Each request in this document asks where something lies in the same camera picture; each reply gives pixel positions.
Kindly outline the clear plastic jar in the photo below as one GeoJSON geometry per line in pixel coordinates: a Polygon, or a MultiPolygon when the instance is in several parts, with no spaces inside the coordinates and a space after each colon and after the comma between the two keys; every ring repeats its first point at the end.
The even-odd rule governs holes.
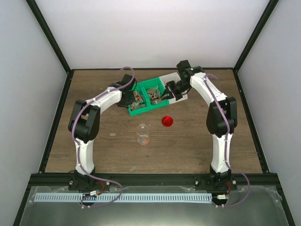
{"type": "Polygon", "coordinates": [[[140,145],[147,145],[150,141],[149,127],[146,124],[139,124],[136,127],[137,142],[140,145]]]}

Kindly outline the white candy bin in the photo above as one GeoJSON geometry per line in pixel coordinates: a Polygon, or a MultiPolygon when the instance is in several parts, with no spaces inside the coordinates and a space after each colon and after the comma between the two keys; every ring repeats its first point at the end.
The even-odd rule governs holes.
{"type": "Polygon", "coordinates": [[[187,94],[191,90],[191,86],[183,81],[178,73],[170,73],[159,78],[164,88],[160,100],[167,100],[169,104],[174,104],[188,98],[187,94]]]}

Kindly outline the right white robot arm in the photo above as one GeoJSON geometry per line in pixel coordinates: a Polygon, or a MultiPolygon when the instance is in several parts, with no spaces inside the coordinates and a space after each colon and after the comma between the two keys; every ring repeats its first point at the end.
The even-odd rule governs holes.
{"type": "Polygon", "coordinates": [[[209,80],[214,75],[205,73],[201,66],[191,67],[188,60],[177,66],[180,80],[168,81],[160,99],[180,100],[185,92],[195,89],[208,105],[206,126],[213,138],[213,158],[208,180],[210,186],[221,189],[230,180],[230,141],[238,124],[237,101],[228,97],[209,80]]]}

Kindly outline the green double candy bin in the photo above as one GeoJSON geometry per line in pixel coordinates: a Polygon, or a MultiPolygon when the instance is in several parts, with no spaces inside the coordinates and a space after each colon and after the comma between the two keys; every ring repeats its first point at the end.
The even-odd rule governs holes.
{"type": "Polygon", "coordinates": [[[130,116],[139,115],[168,106],[168,100],[164,100],[158,104],[151,102],[154,100],[154,95],[155,97],[159,97],[159,95],[163,94],[164,90],[164,83],[160,78],[154,78],[137,83],[134,89],[135,101],[128,107],[130,116]]]}

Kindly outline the green slotted scoop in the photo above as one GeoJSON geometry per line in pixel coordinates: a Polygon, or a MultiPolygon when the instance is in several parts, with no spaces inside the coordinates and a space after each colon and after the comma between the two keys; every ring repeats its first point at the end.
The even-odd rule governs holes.
{"type": "Polygon", "coordinates": [[[160,97],[160,98],[158,98],[158,99],[153,99],[153,100],[151,100],[151,104],[152,105],[158,105],[158,104],[160,104],[160,103],[162,103],[162,102],[164,102],[164,101],[166,101],[166,96],[162,96],[162,97],[160,97]]]}

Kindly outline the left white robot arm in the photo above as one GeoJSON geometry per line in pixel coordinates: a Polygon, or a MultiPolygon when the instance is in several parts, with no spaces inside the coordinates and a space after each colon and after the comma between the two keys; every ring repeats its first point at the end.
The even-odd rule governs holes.
{"type": "Polygon", "coordinates": [[[100,128],[100,116],[114,104],[129,105],[134,100],[131,89],[135,82],[134,76],[125,74],[122,81],[109,85],[101,94],[75,102],[68,125],[76,147],[73,189],[91,190],[96,186],[93,145],[100,128]]]}

